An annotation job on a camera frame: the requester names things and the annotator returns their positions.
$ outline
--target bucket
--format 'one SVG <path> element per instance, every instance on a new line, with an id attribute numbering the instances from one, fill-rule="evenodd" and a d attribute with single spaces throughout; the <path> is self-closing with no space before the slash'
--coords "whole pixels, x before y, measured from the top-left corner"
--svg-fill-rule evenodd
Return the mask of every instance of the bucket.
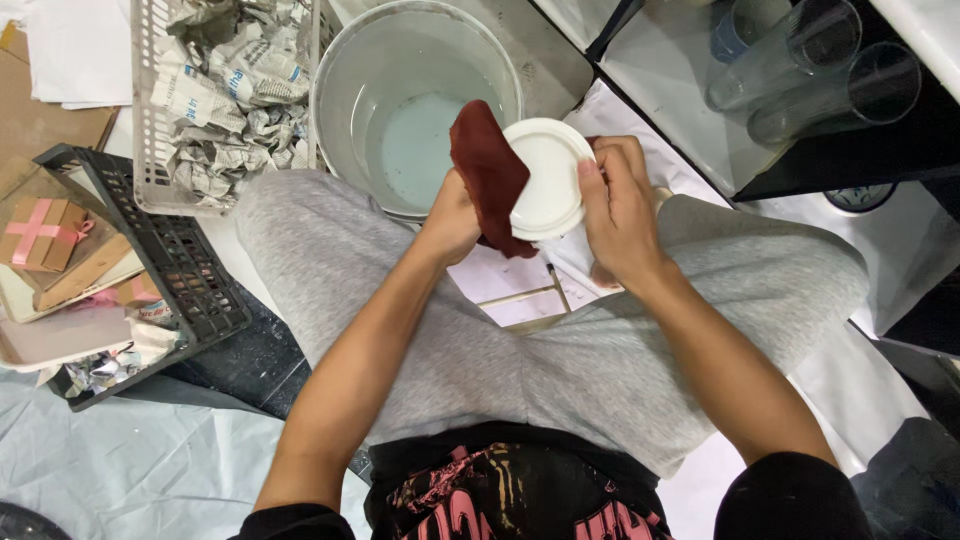
<path id="1" fill-rule="evenodd" d="M 330 43 L 310 109 L 333 174 L 394 219 L 422 222 L 453 166 L 449 129 L 474 99 L 501 128 L 523 117 L 503 46 L 466 12 L 403 0 L 364 13 Z"/>

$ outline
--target dark red towel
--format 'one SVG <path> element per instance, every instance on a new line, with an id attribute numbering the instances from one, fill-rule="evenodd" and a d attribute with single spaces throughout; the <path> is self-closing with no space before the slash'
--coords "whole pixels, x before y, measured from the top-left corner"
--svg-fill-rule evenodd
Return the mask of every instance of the dark red towel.
<path id="1" fill-rule="evenodd" d="M 450 157 L 490 245 L 507 258 L 536 255 L 537 248 L 514 238 L 510 226 L 510 212 L 530 179 L 530 169 L 510 148 L 487 102 L 474 100 L 460 110 L 450 128 Z"/>

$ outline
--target clear plastic cup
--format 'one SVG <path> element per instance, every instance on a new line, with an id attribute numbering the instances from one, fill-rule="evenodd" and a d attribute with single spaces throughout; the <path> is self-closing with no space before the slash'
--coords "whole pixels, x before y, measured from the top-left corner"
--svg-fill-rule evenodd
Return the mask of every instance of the clear plastic cup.
<path id="1" fill-rule="evenodd" d="M 922 78 L 913 53 L 877 43 L 860 52 L 846 73 L 793 88 L 754 111 L 747 133 L 756 142 L 776 144 L 891 124 L 917 104 Z"/>
<path id="2" fill-rule="evenodd" d="M 707 85 L 704 101 L 712 110 L 741 109 L 843 71 L 862 32 L 860 16 L 847 0 L 803 0 Z"/>

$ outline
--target white plastic lid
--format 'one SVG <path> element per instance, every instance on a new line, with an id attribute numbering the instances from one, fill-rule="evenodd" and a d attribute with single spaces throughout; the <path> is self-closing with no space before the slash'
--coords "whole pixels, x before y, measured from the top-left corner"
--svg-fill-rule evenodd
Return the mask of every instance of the white plastic lid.
<path id="1" fill-rule="evenodd" d="M 503 135 L 530 169 L 530 180 L 510 214 L 514 236 L 537 241 L 568 233 L 584 218 L 577 161 L 593 159 L 589 143 L 552 118 L 521 120 Z"/>

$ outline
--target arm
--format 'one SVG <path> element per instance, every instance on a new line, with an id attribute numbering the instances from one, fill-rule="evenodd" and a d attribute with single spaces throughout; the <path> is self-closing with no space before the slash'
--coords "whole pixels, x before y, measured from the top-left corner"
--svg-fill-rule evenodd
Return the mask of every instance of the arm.
<path id="1" fill-rule="evenodd" d="M 413 244 L 297 396 L 254 510 L 291 503 L 340 510 L 344 472 L 390 393 L 430 293 L 479 236 L 463 180 L 451 169 Z"/>
<path id="2" fill-rule="evenodd" d="M 748 465 L 789 451 L 835 466 L 820 426 L 796 389 L 660 248 L 653 189 L 636 139 L 602 137 L 594 148 L 597 162 L 579 166 L 590 249 L 657 320 L 690 392 L 713 425 Z"/>

